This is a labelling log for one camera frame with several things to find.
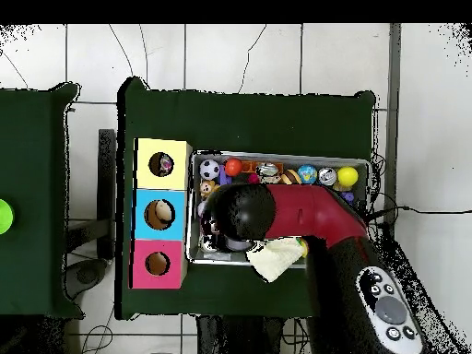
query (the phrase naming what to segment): shape sorter box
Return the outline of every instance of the shape sorter box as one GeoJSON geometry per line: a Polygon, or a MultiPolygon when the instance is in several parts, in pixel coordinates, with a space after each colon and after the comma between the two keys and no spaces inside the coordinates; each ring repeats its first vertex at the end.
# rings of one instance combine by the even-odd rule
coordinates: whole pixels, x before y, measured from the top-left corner
{"type": "Polygon", "coordinates": [[[133,289],[178,289],[187,272],[183,241],[135,241],[133,261],[133,289]],[[152,254],[165,254],[168,262],[166,273],[153,275],[148,271],[148,259],[152,254]]]}
{"type": "Polygon", "coordinates": [[[138,138],[136,179],[138,189],[180,190],[187,189],[189,158],[192,148],[185,141],[138,138]],[[171,157],[173,168],[167,176],[159,177],[149,168],[151,159],[159,153],[171,157]]]}
{"type": "Polygon", "coordinates": [[[130,288],[178,289],[188,262],[183,247],[192,148],[184,141],[138,138],[134,153],[130,288]]]}

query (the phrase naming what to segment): green table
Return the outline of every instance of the green table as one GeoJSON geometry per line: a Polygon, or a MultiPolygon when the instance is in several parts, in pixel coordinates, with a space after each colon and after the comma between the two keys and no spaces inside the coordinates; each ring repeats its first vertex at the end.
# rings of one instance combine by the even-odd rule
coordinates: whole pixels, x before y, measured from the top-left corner
{"type": "Polygon", "coordinates": [[[0,313],[79,317],[64,294],[65,110],[78,85],[0,89],[0,198],[15,220],[0,235],[0,313]]]}
{"type": "Polygon", "coordinates": [[[193,149],[369,159],[369,91],[327,95],[224,95],[146,90],[130,77],[118,93],[117,318],[134,313],[313,315],[304,270],[289,269],[271,284],[249,267],[190,264],[178,290],[129,289],[133,140],[185,140],[193,149]]]}

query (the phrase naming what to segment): soccer ball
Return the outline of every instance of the soccer ball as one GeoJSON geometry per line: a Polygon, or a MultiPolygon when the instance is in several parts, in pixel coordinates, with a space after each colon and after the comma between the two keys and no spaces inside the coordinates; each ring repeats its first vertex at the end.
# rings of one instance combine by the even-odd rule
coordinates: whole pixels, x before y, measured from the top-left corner
{"type": "Polygon", "coordinates": [[[203,160],[200,164],[202,179],[212,180],[219,176],[219,165],[212,159],[203,160]]]}

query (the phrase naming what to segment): yellow cube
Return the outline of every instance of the yellow cube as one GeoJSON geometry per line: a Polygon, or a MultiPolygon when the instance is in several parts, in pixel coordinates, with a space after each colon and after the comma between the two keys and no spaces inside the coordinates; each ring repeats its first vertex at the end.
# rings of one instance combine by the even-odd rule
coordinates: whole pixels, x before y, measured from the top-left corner
{"type": "Polygon", "coordinates": [[[192,147],[185,141],[138,138],[137,187],[153,190],[186,190],[191,154],[192,147]]]}

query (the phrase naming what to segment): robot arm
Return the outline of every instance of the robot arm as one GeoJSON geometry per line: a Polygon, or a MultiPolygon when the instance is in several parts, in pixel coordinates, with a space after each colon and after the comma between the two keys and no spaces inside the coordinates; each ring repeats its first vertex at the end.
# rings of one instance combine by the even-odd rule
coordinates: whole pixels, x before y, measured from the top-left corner
{"type": "Polygon", "coordinates": [[[326,257],[309,256],[307,275],[309,291],[317,290],[313,308],[320,306],[337,354],[426,354],[399,286],[341,198],[321,186],[223,187],[208,199],[204,230],[216,225],[232,241],[303,236],[311,249],[325,240],[326,257]]]}

